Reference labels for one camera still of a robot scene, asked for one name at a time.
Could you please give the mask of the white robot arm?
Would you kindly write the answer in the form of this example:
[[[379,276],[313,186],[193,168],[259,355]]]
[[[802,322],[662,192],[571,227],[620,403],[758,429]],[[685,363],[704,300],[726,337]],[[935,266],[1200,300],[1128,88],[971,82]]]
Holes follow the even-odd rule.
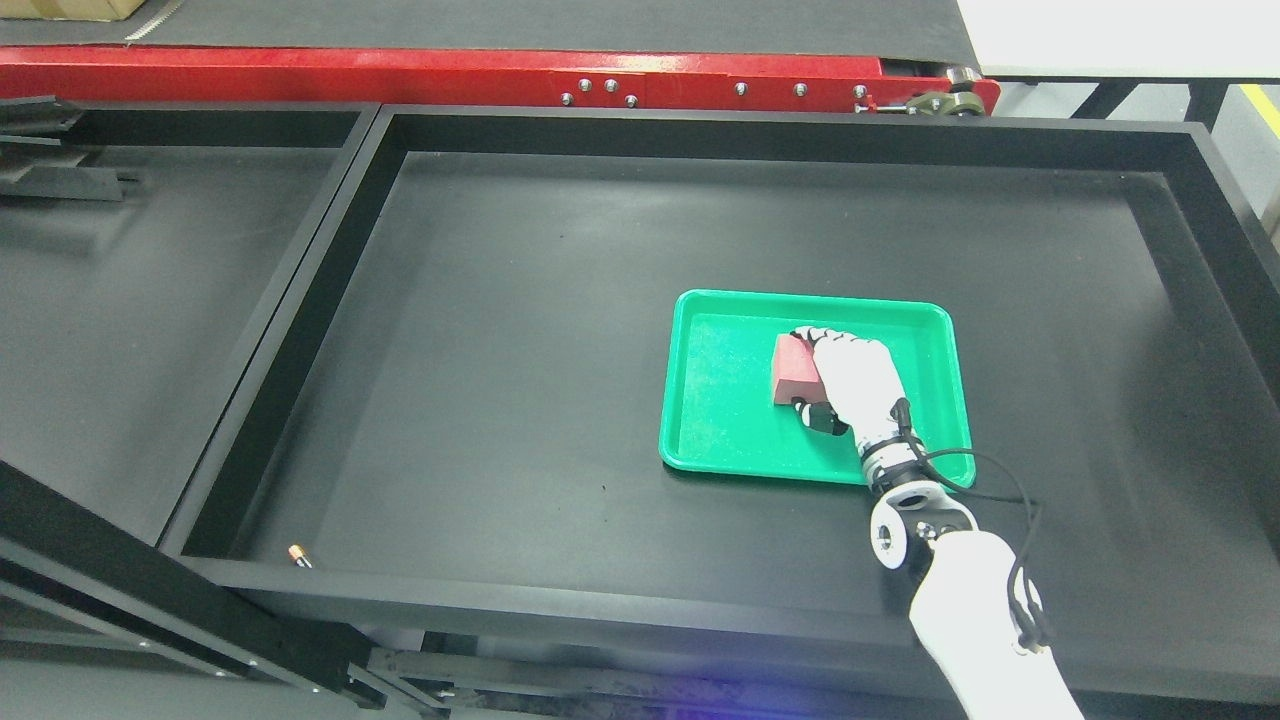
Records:
[[[969,719],[1079,719],[1059,670],[1025,555],[980,528],[978,492],[943,477],[910,434],[863,443],[876,492],[869,539],[916,575],[908,619]]]

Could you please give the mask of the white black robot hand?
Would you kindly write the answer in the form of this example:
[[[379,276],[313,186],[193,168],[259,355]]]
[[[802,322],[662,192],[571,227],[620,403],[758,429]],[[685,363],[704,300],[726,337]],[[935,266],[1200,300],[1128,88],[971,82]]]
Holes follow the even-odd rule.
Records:
[[[886,345],[814,325],[799,327],[791,336],[812,351],[827,402],[851,430],[860,455],[900,436],[893,409],[908,393]]]

